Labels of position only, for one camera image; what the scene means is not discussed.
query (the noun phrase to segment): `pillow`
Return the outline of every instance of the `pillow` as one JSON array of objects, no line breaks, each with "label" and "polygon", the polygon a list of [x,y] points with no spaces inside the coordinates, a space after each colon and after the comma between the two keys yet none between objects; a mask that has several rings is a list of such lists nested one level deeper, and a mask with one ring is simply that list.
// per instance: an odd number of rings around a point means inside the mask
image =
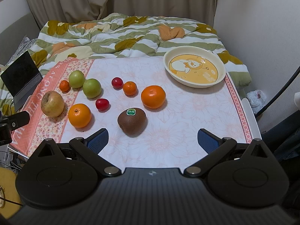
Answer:
[{"label": "pillow", "polygon": [[12,55],[8,63],[5,65],[7,66],[9,63],[15,61],[20,55],[26,52],[36,41],[37,39],[30,40],[27,36],[24,36],[23,40],[21,41],[18,49]]}]

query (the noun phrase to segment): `red fruit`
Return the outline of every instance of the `red fruit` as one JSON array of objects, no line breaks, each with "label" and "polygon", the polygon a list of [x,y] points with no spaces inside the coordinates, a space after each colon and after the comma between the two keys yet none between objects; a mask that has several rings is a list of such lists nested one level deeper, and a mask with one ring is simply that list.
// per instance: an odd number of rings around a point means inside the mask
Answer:
[{"label": "red fruit", "polygon": [[117,88],[117,89],[121,88],[123,86],[123,80],[119,77],[113,78],[112,79],[112,86],[114,88]]},{"label": "red fruit", "polygon": [[110,106],[110,102],[107,99],[100,98],[96,101],[96,108],[100,111],[106,110]]}]

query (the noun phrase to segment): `bowl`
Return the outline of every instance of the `bowl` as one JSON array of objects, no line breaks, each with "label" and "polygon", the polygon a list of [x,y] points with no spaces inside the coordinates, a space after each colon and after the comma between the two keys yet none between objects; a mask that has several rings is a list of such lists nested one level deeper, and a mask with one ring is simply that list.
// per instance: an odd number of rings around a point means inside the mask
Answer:
[{"label": "bowl", "polygon": [[171,49],[164,55],[163,63],[175,80],[194,88],[214,86],[226,75],[225,66],[217,55],[195,46]]}]

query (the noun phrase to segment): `cartoon character on plate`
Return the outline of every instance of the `cartoon character on plate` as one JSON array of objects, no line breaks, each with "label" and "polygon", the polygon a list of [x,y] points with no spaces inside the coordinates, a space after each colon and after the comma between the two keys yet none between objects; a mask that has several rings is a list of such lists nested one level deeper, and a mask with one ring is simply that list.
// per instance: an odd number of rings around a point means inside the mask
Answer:
[{"label": "cartoon character on plate", "polygon": [[197,59],[189,58],[187,60],[179,59],[171,63],[171,67],[173,69],[170,69],[172,73],[177,74],[178,71],[188,73],[190,70],[198,70],[198,69],[206,69],[209,70],[208,67],[204,66],[205,60],[201,59],[199,60],[199,57]]}]

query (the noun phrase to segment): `brown kiwi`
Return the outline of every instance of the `brown kiwi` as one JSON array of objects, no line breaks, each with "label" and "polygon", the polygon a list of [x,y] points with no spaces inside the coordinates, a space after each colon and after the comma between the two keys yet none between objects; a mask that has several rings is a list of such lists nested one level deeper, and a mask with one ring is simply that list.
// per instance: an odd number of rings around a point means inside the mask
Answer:
[{"label": "brown kiwi", "polygon": [[144,128],[147,117],[140,108],[129,108],[118,116],[118,124],[123,132],[129,136],[140,134]]}]

